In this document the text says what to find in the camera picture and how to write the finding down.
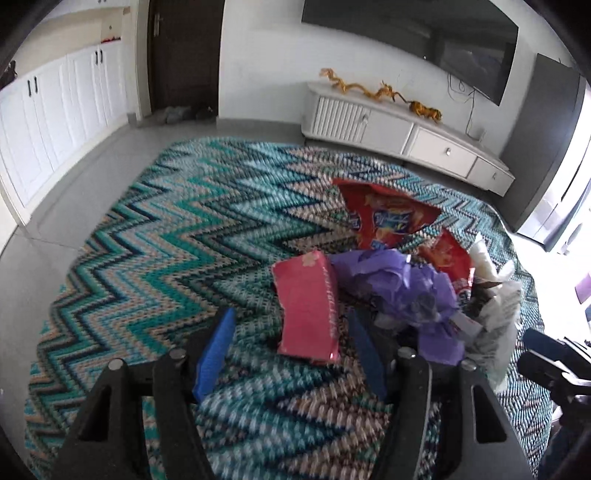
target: trash pile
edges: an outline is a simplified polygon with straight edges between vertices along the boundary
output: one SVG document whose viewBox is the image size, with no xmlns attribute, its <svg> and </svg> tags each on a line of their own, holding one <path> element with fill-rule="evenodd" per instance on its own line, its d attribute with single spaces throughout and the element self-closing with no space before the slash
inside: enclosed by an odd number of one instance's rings
<svg viewBox="0 0 591 480">
<path fill-rule="evenodd" d="M 340 289 L 371 306 L 381 332 L 411 338 L 426 360 L 457 365 L 468 358 L 496 392 L 504 390 L 520 327 L 522 285 L 511 280 L 513 262 L 497 271 L 480 234 L 466 251 L 445 228 L 420 245 L 417 256 L 403 254 L 396 246 L 435 222 L 441 210 L 384 186 L 333 183 L 358 249 L 334 255 L 314 250 L 272 266 L 284 311 L 278 352 L 340 361 Z"/>
</svg>

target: red box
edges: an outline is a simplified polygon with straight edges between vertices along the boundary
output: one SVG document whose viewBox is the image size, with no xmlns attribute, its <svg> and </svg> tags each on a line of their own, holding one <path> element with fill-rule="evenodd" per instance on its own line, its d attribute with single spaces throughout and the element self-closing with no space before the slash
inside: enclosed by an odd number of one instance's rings
<svg viewBox="0 0 591 480">
<path fill-rule="evenodd" d="M 271 267 L 284 311 L 278 352 L 325 362 L 339 361 L 336 277 L 329 259 L 314 250 Z"/>
</svg>

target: television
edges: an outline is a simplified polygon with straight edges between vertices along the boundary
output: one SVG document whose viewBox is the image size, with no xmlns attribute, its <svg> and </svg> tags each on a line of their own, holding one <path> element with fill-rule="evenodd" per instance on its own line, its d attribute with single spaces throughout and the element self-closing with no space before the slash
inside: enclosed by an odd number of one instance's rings
<svg viewBox="0 0 591 480">
<path fill-rule="evenodd" d="M 497 105 L 518 33 L 517 25 L 489 0 L 306 0 L 302 22 L 405 50 Z"/>
</svg>

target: screw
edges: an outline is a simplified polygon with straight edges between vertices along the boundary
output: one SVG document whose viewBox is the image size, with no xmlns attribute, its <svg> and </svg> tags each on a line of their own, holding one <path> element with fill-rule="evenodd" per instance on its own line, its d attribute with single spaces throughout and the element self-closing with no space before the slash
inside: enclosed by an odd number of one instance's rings
<svg viewBox="0 0 591 480">
<path fill-rule="evenodd" d="M 398 356 L 400 358 L 410 360 L 411 358 L 415 358 L 417 356 L 417 353 L 412 348 L 403 346 L 398 349 Z"/>
<path fill-rule="evenodd" d="M 464 360 L 462 360 L 460 362 L 460 365 L 464 370 L 468 372 L 473 372 L 474 370 L 476 370 L 476 364 L 469 358 L 465 358 Z"/>
<path fill-rule="evenodd" d="M 120 369 L 123 366 L 123 360 L 121 358 L 115 358 L 109 362 L 109 370 L 113 372 Z"/>
<path fill-rule="evenodd" d="M 187 352 L 182 348 L 173 348 L 169 355 L 175 362 L 178 362 L 187 356 Z"/>
</svg>

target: teal zigzag rug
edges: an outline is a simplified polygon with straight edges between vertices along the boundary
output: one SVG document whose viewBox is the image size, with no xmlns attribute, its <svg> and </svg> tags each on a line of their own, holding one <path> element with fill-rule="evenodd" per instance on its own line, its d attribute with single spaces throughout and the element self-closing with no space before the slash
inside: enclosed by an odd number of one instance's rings
<svg viewBox="0 0 591 480">
<path fill-rule="evenodd" d="M 218 385 L 195 411 L 220 478 L 369 477 L 389 409 L 368 393 L 346 332 L 343 362 L 324 368 L 277 355 L 281 310 L 269 266 L 313 247 L 353 245 L 333 177 L 401 189 L 443 209 L 436 224 L 408 237 L 413 251 L 449 228 L 464 247 L 482 232 L 497 265 L 515 250 L 496 213 L 468 195 L 373 158 L 209 138 L 178 143 L 128 189 L 87 240 L 52 304 L 31 368 L 25 407 L 30 467 L 48 478 L 76 411 L 107 362 L 153 360 L 206 325 L 221 305 L 238 327 Z M 534 282 L 524 284 L 525 327 L 543 329 Z M 547 392 L 520 378 L 515 361 L 501 396 L 535 470 L 550 423 Z M 163 478 L 153 404 L 144 402 L 154 478 Z M 439 405 L 430 413 L 421 477 L 437 453 Z"/>
</svg>

